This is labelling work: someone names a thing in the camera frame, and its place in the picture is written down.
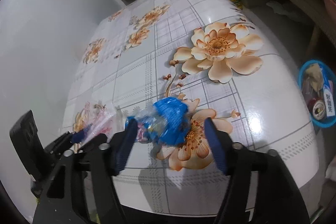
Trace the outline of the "clear pink plastic bag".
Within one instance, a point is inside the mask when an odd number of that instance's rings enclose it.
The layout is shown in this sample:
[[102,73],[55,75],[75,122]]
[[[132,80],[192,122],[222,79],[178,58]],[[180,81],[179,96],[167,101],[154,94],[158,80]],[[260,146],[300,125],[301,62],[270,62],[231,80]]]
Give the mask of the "clear pink plastic bag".
[[74,131],[84,130],[81,144],[86,144],[97,135],[103,134],[110,141],[116,121],[116,108],[112,102],[87,102],[75,118]]

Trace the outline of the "blue plastic trash basket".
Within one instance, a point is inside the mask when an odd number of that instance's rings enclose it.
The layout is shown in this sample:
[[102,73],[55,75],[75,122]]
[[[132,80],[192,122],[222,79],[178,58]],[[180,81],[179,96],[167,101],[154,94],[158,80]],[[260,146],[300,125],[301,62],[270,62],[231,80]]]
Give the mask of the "blue plastic trash basket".
[[305,71],[309,67],[309,65],[318,63],[320,67],[324,67],[327,77],[329,79],[329,84],[331,87],[331,91],[333,92],[333,100],[334,100],[334,106],[335,106],[335,72],[332,71],[325,63],[319,60],[309,60],[307,61],[299,70],[298,75],[298,86],[301,89],[304,101],[306,103],[307,109],[309,110],[309,114],[312,118],[312,122],[315,126],[318,126],[320,128],[328,128],[333,125],[335,125],[335,116],[334,117],[325,117],[323,120],[318,121],[313,118],[311,110],[313,107],[313,104],[317,100],[323,100],[323,91],[322,89],[317,93],[314,91],[314,89],[311,87],[311,84],[309,82],[309,79],[307,75],[305,74]]

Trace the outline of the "floral tablecloth table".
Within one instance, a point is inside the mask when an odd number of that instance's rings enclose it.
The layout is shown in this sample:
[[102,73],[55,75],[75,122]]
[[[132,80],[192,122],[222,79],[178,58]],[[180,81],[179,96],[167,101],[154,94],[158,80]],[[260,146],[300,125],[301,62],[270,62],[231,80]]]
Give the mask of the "floral tablecloth table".
[[298,187],[319,169],[310,115],[290,59],[229,0],[138,0],[96,28],[68,94],[63,127],[114,106],[104,132],[169,95],[189,105],[185,144],[136,143],[114,185],[127,207],[213,215],[228,184],[204,134],[210,117],[247,148],[278,151]]

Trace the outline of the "blue white toothpaste box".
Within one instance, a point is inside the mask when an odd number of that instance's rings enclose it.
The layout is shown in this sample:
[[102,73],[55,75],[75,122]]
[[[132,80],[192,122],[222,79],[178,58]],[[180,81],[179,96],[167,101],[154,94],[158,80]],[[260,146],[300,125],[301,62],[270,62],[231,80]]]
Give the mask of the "blue white toothpaste box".
[[322,77],[323,77],[323,99],[326,105],[326,116],[327,117],[334,117],[335,116],[335,106],[333,100],[333,92],[331,91],[331,87],[329,84],[329,79],[327,77],[325,68],[321,67]]

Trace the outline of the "blue wrapper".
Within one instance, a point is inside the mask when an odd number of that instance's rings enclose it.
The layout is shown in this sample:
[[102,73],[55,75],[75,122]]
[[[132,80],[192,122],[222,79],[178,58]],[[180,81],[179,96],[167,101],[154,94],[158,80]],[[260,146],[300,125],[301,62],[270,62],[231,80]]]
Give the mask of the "blue wrapper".
[[187,104],[178,98],[167,97],[128,116],[125,125],[132,119],[137,121],[136,142],[177,146],[185,142],[191,129],[188,112]]

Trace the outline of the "brown paper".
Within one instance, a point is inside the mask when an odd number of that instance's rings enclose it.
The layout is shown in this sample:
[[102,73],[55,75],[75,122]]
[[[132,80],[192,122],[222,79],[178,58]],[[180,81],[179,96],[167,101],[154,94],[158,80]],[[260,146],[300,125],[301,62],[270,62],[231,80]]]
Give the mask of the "brown paper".
[[318,93],[322,89],[324,84],[322,69],[319,64],[314,63],[309,65],[309,67],[305,71],[305,74],[309,79],[311,87],[314,89],[315,92]]

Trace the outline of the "red drink can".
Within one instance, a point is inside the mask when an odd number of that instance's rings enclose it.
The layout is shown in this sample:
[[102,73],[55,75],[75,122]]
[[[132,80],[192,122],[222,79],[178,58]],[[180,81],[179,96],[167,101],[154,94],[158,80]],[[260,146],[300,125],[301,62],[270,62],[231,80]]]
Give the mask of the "red drink can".
[[326,117],[326,106],[323,100],[317,100],[314,102],[312,110],[312,116],[314,119],[321,121]]

